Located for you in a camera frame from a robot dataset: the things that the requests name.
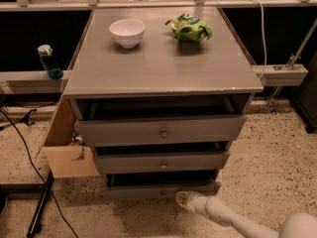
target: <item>green bag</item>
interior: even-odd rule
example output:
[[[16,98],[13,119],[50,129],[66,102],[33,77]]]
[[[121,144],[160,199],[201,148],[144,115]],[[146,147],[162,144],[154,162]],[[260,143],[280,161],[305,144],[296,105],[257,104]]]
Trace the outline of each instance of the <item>green bag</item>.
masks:
[[[168,20],[165,24],[171,26],[175,37],[181,41],[201,41],[206,37],[209,40],[212,37],[211,29],[206,22],[188,14]]]

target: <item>bowl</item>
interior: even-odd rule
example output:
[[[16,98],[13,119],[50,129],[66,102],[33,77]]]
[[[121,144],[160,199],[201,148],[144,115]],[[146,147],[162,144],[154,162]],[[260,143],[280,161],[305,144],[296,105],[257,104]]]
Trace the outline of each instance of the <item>bowl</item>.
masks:
[[[126,19],[114,22],[109,30],[120,46],[131,49],[141,41],[145,28],[139,20]]]

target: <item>floor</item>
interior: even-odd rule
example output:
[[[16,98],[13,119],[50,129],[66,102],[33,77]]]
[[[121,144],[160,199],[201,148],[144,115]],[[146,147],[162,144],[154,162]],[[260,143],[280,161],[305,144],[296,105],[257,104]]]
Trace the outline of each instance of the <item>floor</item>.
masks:
[[[317,216],[317,134],[286,99],[270,114],[262,100],[254,101],[231,156],[218,176],[217,194],[236,212],[274,230],[286,216],[306,212]],[[46,157],[39,153],[50,118],[27,127],[18,124],[35,166],[46,177]],[[0,132],[0,183],[41,182],[14,129]],[[174,199],[109,201],[102,178],[56,179],[53,191],[60,208],[79,237],[242,237],[202,216],[186,212]],[[0,216],[0,237],[26,237],[37,201],[9,200]],[[50,199],[37,237],[74,237]]]

